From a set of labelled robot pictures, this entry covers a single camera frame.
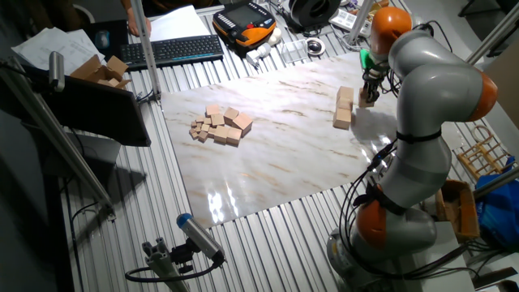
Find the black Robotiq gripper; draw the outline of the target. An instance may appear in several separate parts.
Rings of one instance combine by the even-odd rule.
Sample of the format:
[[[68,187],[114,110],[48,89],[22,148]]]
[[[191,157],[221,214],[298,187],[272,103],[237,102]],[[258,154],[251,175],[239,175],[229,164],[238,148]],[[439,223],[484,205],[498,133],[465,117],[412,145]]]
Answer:
[[[376,102],[380,96],[378,87],[384,81],[384,73],[373,69],[366,69],[363,72],[363,81],[362,103],[369,104],[369,94],[371,94],[371,101]]]

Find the person right hand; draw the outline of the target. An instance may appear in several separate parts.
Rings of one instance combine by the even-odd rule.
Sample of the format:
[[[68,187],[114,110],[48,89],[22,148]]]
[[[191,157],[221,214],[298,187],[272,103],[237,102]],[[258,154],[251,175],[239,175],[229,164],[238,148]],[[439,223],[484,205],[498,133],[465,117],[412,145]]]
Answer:
[[[138,26],[137,26],[137,23],[136,23],[136,20],[135,20],[135,15],[134,15],[134,12],[133,12],[132,8],[129,8],[127,10],[127,18],[128,18],[127,25],[128,25],[129,32],[131,33],[131,35],[134,35],[134,36],[138,37],[139,36],[139,29],[138,29]],[[148,18],[146,18],[145,21],[146,21],[146,27],[147,27],[148,32],[151,32],[152,31],[152,27],[151,27],[150,20]]]

